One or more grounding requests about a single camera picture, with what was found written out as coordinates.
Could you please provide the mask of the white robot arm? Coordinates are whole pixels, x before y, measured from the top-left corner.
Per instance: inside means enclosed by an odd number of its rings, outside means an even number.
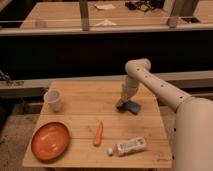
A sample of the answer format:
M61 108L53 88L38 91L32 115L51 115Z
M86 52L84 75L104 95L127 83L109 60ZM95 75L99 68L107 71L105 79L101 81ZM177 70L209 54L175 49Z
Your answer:
M213 101L184 92L150 72L148 59L130 60L120 103L142 83L176 113L172 171L213 171Z

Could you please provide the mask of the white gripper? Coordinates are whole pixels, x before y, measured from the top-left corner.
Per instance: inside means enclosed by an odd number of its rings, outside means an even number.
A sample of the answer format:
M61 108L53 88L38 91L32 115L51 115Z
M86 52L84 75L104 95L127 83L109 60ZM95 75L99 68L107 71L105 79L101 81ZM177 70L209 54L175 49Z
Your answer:
M125 81L122 84L121 101L126 103L129 101L138 91L138 83L132 81Z

